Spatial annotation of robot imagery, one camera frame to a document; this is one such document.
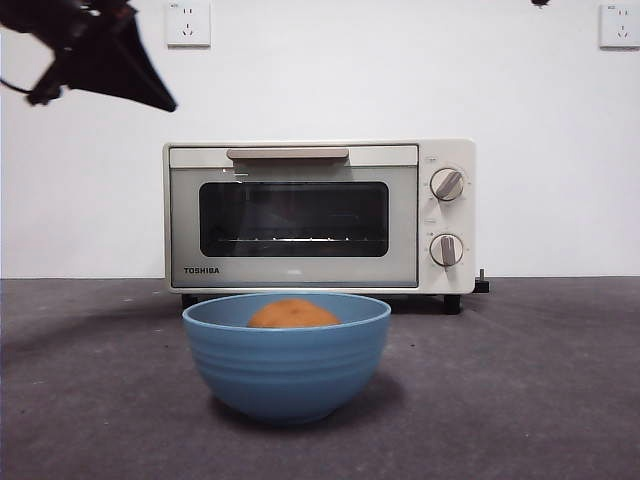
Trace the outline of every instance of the oven window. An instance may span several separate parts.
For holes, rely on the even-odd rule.
[[[208,257],[381,257],[388,248],[382,182],[200,188],[200,249]]]

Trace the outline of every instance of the blue bowl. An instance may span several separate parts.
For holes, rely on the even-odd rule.
[[[255,312],[304,298],[341,320],[310,328],[251,328]],[[299,424],[327,416],[371,378],[391,308],[337,293],[257,293],[198,303],[182,317],[200,375],[223,403],[257,420]]]

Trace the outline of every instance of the wall socket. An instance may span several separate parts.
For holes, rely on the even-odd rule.
[[[600,5],[600,47],[640,48],[640,3]]]
[[[174,1],[165,5],[165,37],[170,48],[211,46],[211,4]]]

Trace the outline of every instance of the white toaster oven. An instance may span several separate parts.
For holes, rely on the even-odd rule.
[[[469,140],[167,144],[164,183],[172,292],[474,289]]]

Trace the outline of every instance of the white wall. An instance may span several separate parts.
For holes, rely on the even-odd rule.
[[[210,51],[163,46],[173,114],[67,92],[3,91],[3,275],[163,276],[167,141],[471,137],[478,267],[639,275],[640,52],[597,48],[597,0],[216,0]],[[3,41],[31,85],[48,51]]]

